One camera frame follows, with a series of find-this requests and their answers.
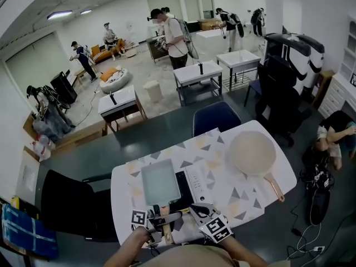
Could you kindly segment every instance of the wooden handle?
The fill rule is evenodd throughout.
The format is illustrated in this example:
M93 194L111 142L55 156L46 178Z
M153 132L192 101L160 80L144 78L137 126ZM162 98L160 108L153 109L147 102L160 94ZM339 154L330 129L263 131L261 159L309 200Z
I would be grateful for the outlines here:
M276 180L274 179L272 173L268 173L265 175L265 179L270 182L270 184L272 185L273 187L273 190L276 192L277 194L277 197L278 199L281 201L281 202L284 202L285 200L285 197L283 195L283 192L281 191L278 183L276 182Z
M165 207L160 207L160 213L161 216L169 215L169 205ZM174 244L170 224L164 225L162 228L163 228L163 234L165 236L166 244Z

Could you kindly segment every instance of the black shirt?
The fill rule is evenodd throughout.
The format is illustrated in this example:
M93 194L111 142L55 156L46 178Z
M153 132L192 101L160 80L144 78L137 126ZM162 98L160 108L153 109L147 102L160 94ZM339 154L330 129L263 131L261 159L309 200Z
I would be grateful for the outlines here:
M82 46L77 47L78 60L82 65L89 63L88 58L84 55L84 48Z
M353 122L352 118L349 117L343 111L336 111L330 115L327 119L320 123L321 127L325 127L326 130L329 130L332 127L335 132L341 132L346 130L348 123ZM336 141L336 144L343 142L343 139Z
M226 12L223 12L220 14L220 18L222 21L226 22L226 30L227 31L232 31L233 29L236 29L236 25L235 24L230 24L229 23L229 15Z

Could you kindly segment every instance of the black speaker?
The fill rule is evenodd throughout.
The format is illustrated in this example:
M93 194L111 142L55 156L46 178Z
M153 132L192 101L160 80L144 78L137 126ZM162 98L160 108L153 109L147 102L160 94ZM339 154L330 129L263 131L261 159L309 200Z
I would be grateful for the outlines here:
M69 104L74 103L78 95L63 72L52 79L51 85L58 95L65 99Z

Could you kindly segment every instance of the black pants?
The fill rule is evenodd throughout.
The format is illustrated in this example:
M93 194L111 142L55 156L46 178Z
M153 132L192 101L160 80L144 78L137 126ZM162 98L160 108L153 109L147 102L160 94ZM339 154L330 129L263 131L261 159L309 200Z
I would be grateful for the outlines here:
M254 33L257 34L256 29L258 29L258 34L262 36L262 23L258 21L257 24L254 25Z
M188 60L188 54L181 57L169 56L169 58L171 59L173 69L178 69L186 66Z
M95 78L96 78L96 75L95 75L93 69L91 68L89 62L87 62L87 63L82 63L82 65L83 65L83 67L84 67L84 70L85 70L86 72L88 72L89 75L91 76L91 79L95 79Z

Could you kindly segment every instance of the white trash bin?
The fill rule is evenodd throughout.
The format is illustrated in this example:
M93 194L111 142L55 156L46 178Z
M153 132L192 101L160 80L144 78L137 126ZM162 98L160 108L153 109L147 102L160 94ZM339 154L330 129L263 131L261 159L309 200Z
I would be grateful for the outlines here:
M163 99L163 95L161 92L161 86L157 80L151 80L144 85L144 89L146 89L150 95L151 101L153 103L157 103Z

